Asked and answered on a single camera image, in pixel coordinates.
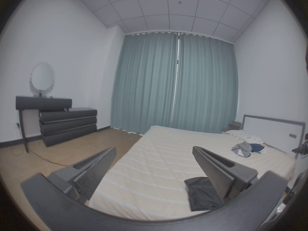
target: patterned pillow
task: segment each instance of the patterned pillow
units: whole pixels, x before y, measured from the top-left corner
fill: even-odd
[[[235,138],[242,139],[249,144],[264,144],[262,139],[252,136],[244,130],[229,130],[226,133]]]

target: curtain pleat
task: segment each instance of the curtain pleat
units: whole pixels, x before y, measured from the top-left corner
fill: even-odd
[[[177,34],[125,36],[112,97],[111,127],[144,134],[171,126]]]
[[[171,127],[220,133],[235,119],[238,98],[233,45],[181,34]]]

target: tile floor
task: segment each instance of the tile floor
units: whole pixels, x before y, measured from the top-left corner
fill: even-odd
[[[113,166],[139,139],[140,135],[117,129],[106,129],[99,133],[46,147],[42,140],[30,142],[29,149],[36,154],[59,164],[70,165],[89,157],[98,151],[116,147],[117,157]],[[49,228],[36,215],[25,198],[20,183],[40,172],[48,176],[63,166],[44,161],[32,152],[26,153],[23,145],[0,148],[0,175],[2,184],[9,191],[15,203],[23,213],[40,229]]]

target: white headboard panel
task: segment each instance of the white headboard panel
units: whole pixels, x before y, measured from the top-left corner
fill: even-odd
[[[304,122],[244,115],[242,129],[261,138],[265,144],[294,156],[292,150],[301,146],[305,125]]]

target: mattress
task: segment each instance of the mattress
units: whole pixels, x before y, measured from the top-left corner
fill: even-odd
[[[184,180],[206,176],[192,155],[201,146],[237,163],[252,167],[260,178],[272,170],[290,180],[295,159],[266,146],[267,153],[244,158],[231,148],[241,143],[228,134],[213,134],[152,126],[149,131],[106,173],[89,207],[138,220],[184,218],[191,212]]]

